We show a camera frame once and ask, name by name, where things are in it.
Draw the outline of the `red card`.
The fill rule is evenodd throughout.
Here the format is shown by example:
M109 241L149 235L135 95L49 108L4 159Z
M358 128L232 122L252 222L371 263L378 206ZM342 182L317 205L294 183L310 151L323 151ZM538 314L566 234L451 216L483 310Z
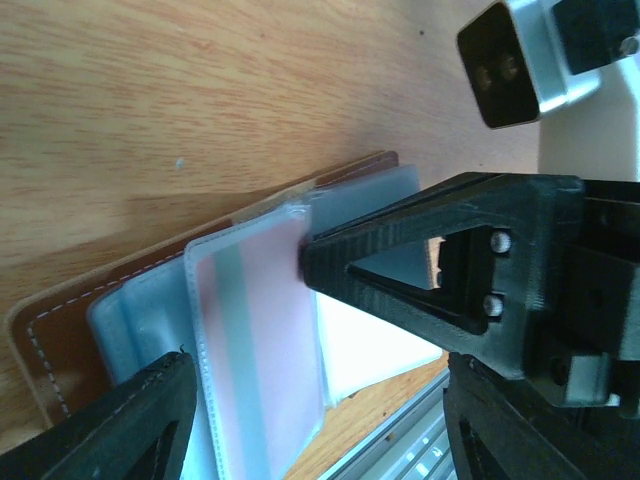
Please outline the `red card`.
M322 427L315 304L298 274L302 215L254 222L185 256L222 479L281 479Z

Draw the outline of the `brown leather card holder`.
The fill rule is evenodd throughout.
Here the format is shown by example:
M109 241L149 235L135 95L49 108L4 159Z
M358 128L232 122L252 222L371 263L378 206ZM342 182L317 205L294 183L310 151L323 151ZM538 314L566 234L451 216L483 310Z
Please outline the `brown leather card holder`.
M392 151L381 152L283 186L250 206L19 303L8 317L12 347L49 429L161 356L183 351L195 366L196 407L178 479L222 479L198 360L185 265L189 247L271 217L302 215L307 231L297 266L303 281L299 254L313 236L419 189L414 166L401 164ZM309 290L324 385L319 432L328 409L350 394L440 357L439 347Z

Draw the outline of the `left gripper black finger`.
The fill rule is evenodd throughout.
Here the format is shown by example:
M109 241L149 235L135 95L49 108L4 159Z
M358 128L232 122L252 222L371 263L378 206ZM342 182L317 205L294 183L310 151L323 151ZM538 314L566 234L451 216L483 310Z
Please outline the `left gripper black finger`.
M196 407L191 355L169 352L1 455L3 479L178 479Z

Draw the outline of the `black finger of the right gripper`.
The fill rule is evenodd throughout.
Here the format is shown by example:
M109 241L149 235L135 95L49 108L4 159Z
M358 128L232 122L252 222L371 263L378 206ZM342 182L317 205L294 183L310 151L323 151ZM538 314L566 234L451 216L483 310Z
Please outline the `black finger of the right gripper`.
M520 382L460 354L448 359L444 410L459 479L598 479L593 441Z

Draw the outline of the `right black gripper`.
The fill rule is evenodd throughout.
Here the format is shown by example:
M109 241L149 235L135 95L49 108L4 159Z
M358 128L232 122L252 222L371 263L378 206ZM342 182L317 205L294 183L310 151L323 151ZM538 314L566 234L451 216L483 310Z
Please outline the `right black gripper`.
M435 289L362 266L433 238ZM467 172L317 235L300 260L319 293L506 378L532 369L556 407L639 417L636 182Z

